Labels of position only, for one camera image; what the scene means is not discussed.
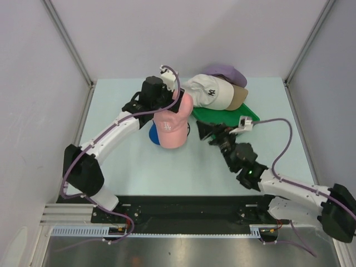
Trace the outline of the pink LA cap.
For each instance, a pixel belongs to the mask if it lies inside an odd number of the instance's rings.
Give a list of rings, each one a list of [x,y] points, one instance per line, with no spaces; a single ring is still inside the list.
[[[177,112],[164,110],[154,114],[160,145],[165,149],[181,147],[187,140],[188,119],[193,110],[193,99],[184,93]]]

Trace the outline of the blue mesh cap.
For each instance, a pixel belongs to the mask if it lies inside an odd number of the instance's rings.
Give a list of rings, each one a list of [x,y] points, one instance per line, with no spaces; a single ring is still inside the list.
[[[164,121],[151,126],[149,138],[154,144],[165,149],[176,149],[186,142],[189,133],[189,123],[184,125]]]

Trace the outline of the white NY cap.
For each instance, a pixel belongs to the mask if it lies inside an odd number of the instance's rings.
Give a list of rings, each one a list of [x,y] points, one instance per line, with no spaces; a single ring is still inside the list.
[[[234,97],[234,88],[230,83],[205,74],[194,76],[181,87],[192,97],[194,107],[225,110]]]

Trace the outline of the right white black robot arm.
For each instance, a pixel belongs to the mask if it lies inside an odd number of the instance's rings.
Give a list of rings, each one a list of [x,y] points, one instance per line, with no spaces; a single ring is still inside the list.
[[[228,126],[203,121],[196,122],[201,140],[217,146],[238,182],[246,189],[255,190],[272,199],[257,208],[262,223],[273,219],[305,219],[307,224],[320,225],[335,240],[351,243],[355,237],[355,198],[340,184],[333,187],[310,185],[278,174],[272,163],[267,167],[258,163],[250,143],[236,142],[238,134],[257,125],[251,117],[242,116],[238,125]]]

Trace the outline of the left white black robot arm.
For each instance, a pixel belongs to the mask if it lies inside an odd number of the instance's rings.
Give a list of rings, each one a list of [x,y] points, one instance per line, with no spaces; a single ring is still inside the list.
[[[106,157],[128,136],[142,129],[160,111],[177,112],[183,97],[180,81],[174,71],[165,69],[160,77],[147,77],[139,92],[124,105],[120,114],[100,134],[81,146],[65,150],[63,181],[102,207],[110,222],[122,218],[119,199],[104,184],[101,165]]]

